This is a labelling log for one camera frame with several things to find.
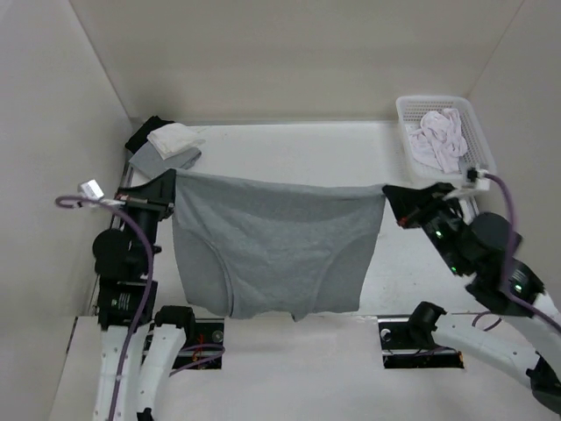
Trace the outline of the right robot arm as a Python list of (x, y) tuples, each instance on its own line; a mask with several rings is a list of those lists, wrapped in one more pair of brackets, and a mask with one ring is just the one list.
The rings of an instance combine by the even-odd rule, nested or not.
[(383, 193), (402, 229), (422, 230), (466, 292), (484, 311), (470, 324), (443, 307), (419, 303), (394, 334), (414, 357), (466, 353), (515, 379), (546, 409), (560, 412), (560, 313), (543, 282), (513, 254), (522, 241), (503, 216), (481, 212), (466, 221), (458, 190), (387, 185)]

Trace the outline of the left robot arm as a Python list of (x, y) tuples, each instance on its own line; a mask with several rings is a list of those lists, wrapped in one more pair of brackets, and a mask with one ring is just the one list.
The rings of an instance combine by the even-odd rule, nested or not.
[(102, 334), (95, 420), (157, 419), (174, 361), (195, 343), (191, 308), (153, 309), (158, 225), (174, 213), (175, 184), (170, 169), (143, 185), (119, 189), (111, 210), (124, 227), (107, 229), (94, 240)]

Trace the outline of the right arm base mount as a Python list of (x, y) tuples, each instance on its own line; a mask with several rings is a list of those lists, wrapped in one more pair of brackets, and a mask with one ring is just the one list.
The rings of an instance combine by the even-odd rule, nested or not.
[(407, 317), (377, 319), (385, 369), (464, 369), (461, 352), (419, 345), (408, 329)]

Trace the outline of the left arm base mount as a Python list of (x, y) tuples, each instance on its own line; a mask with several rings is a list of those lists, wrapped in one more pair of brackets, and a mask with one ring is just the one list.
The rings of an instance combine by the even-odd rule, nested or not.
[(174, 369), (189, 365), (189, 369), (220, 369), (224, 346), (224, 319), (198, 318), (193, 333), (179, 351)]

